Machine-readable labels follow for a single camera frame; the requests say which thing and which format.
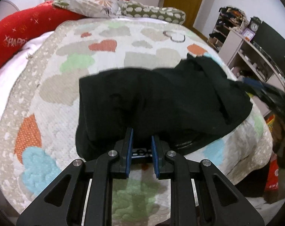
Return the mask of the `black pants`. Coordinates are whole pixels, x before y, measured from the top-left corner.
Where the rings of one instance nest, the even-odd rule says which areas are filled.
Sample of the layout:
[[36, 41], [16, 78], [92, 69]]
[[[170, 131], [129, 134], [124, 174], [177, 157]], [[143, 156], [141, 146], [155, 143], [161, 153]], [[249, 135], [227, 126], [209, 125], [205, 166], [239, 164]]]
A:
[[124, 68], [79, 80], [77, 154], [94, 160], [124, 139], [157, 136], [186, 155], [239, 126], [250, 97], [213, 59], [188, 55], [173, 68]]

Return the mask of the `white shelf unit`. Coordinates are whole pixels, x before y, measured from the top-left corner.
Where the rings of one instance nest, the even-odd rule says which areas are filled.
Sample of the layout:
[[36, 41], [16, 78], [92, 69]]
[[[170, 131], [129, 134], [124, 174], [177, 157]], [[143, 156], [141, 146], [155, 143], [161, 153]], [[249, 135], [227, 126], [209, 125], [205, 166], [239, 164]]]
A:
[[219, 51], [220, 58], [238, 78], [251, 77], [285, 91], [281, 69], [261, 47], [231, 29]]

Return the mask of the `black television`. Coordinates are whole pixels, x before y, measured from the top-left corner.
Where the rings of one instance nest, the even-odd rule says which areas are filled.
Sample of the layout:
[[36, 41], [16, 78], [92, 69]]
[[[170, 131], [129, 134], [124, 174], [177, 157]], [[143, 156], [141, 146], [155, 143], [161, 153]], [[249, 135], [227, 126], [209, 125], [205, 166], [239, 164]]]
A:
[[272, 58], [285, 77], [285, 39], [263, 21], [252, 41]]

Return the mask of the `black table clock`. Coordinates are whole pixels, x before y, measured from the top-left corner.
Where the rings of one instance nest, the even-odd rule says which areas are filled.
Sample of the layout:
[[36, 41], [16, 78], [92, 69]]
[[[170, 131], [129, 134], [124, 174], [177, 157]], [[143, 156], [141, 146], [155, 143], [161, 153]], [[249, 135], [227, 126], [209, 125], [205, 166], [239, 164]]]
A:
[[250, 19], [250, 23], [248, 25], [248, 28], [253, 31], [253, 32], [257, 32], [259, 26], [261, 25], [262, 23], [262, 20], [259, 19], [258, 17], [256, 16], [253, 16], [251, 19]]

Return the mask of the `cluttered shoe rack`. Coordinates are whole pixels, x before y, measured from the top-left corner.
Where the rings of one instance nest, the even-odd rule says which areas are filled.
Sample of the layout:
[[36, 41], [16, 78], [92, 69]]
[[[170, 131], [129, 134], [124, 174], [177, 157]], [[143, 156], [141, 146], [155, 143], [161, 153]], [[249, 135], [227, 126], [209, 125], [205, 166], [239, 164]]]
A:
[[230, 30], [234, 29], [239, 32], [245, 26], [246, 21], [246, 14], [243, 10], [232, 6], [221, 7], [214, 28], [209, 33], [207, 44], [218, 53]]

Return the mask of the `red orange bag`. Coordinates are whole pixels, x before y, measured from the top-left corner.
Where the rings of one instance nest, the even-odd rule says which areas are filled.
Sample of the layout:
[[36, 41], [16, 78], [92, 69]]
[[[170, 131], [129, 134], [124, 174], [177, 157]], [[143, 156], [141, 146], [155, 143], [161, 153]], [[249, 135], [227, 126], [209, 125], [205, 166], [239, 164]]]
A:
[[[267, 126], [270, 132], [273, 132], [273, 123], [275, 121], [275, 115], [271, 115], [267, 120]], [[278, 165], [277, 165], [277, 155], [272, 152], [270, 162], [269, 162], [269, 172], [267, 177], [267, 182], [265, 186], [265, 192], [278, 191]]]

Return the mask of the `heart pattern quilt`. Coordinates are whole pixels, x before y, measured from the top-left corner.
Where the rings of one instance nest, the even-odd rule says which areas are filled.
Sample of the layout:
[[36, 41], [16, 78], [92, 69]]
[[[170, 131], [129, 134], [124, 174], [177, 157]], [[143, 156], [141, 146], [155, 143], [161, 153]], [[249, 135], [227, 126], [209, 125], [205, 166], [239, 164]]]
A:
[[[175, 67], [188, 52], [214, 58], [200, 37], [178, 24], [143, 19], [81, 19], [61, 24], [22, 66], [0, 119], [0, 189], [22, 211], [74, 159], [79, 79], [113, 68]], [[185, 157], [211, 160], [237, 184], [268, 164], [272, 138], [259, 108], [227, 136]], [[156, 225], [170, 217], [170, 182], [135, 165], [113, 182], [112, 225]]]

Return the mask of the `olive cloud pattern bolster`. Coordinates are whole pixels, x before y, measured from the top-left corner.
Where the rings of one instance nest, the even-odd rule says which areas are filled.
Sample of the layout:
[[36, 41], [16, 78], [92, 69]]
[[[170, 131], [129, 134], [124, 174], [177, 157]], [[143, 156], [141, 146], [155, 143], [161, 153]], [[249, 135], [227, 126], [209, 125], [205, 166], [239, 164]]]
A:
[[186, 13], [173, 7], [147, 6], [136, 1], [126, 1], [121, 6], [122, 15], [134, 18], [153, 18], [172, 24], [183, 24]]

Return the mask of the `white bed sheet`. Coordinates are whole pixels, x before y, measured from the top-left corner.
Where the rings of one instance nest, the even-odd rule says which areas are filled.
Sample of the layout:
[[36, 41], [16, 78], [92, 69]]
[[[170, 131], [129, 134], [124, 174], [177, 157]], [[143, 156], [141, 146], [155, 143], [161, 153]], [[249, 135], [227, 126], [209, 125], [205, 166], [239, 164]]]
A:
[[28, 58], [33, 55], [53, 34], [46, 32], [41, 36], [31, 39], [0, 69], [0, 112], [5, 107], [10, 91], [21, 72], [25, 69]]

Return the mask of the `floral grey pillow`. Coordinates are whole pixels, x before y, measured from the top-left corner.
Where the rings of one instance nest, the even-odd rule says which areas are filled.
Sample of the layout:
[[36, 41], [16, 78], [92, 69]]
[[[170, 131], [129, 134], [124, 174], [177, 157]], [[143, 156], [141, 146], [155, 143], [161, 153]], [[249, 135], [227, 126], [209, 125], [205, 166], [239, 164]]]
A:
[[122, 15], [123, 0], [54, 0], [53, 5], [86, 17], [115, 18]]

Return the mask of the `long red happy pillow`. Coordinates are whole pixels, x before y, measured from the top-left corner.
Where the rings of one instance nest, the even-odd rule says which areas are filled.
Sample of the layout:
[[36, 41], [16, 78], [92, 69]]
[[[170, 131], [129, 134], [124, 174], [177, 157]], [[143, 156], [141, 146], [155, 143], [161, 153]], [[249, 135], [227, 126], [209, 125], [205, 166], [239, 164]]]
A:
[[27, 41], [54, 31], [65, 21], [77, 21], [83, 18], [81, 14], [53, 6], [53, 1], [5, 17], [0, 21], [0, 68]]

